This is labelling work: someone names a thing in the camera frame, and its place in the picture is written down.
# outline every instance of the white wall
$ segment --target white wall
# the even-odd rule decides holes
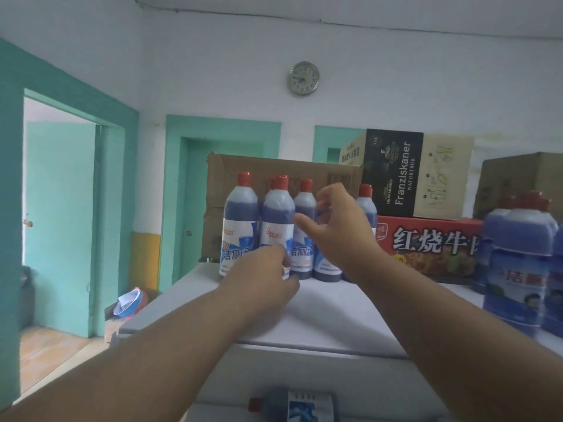
[[[0,0],[0,37],[137,108],[142,12],[134,0]]]
[[[553,140],[563,130],[563,42],[200,13],[144,18],[135,231],[160,233],[166,114],[280,121],[283,159],[311,160],[315,125],[517,139],[479,139],[501,149],[478,149],[474,171],[503,147],[563,149]],[[306,98],[285,82],[302,60],[321,74]]]
[[[58,121],[58,122],[92,122],[83,118],[58,110],[44,103],[34,101],[33,99],[24,98],[24,135],[23,135],[23,166],[21,172],[21,217],[27,218],[26,198],[27,193],[27,149],[28,134],[26,124],[28,121]],[[22,247],[21,247],[21,263],[25,265],[25,232],[26,227],[22,226]]]

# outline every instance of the clock face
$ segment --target clock face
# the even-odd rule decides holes
[[[300,96],[311,94],[319,86],[319,70],[310,62],[299,62],[290,71],[289,88]]]

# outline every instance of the yellow wall paint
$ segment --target yellow wall paint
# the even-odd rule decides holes
[[[158,292],[158,262],[160,235],[146,232],[131,233],[129,285],[146,291],[152,300]]]

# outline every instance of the red box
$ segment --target red box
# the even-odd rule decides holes
[[[378,216],[376,240],[387,253],[441,283],[469,284],[482,220]]]

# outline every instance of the human arm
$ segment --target human arm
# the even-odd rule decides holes
[[[387,255],[342,185],[318,200],[328,226],[296,224],[366,293],[454,416],[560,420],[563,358]]]
[[[296,278],[282,280],[286,257],[282,246],[245,254],[216,290],[60,376],[0,422],[178,422],[229,346],[298,291]]]

